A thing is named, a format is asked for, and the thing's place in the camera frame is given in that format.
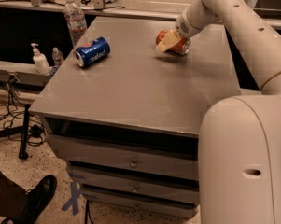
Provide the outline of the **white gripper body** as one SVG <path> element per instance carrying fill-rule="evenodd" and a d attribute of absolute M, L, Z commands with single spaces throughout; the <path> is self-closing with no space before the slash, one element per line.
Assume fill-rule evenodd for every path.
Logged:
<path fill-rule="evenodd" d="M 218 21 L 218 17 L 206 7 L 202 0 L 194 0 L 176 19 L 177 32 L 191 38 L 200 33 L 208 24 Z"/>

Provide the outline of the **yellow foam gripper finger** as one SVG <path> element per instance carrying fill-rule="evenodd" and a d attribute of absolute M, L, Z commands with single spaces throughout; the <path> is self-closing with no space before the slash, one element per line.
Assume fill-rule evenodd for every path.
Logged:
<path fill-rule="evenodd" d="M 179 42 L 179 34 L 176 30 L 159 31 L 156 39 L 158 43 L 155 50 L 157 52 L 165 52 Z"/>

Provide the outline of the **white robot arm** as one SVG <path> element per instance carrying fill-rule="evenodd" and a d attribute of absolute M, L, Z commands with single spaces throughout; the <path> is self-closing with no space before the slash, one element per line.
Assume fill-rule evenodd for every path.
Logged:
<path fill-rule="evenodd" d="M 221 21 L 260 93 L 217 102 L 198 145 L 201 224 L 281 224 L 281 35 L 247 0 L 196 0 L 160 52 Z"/>

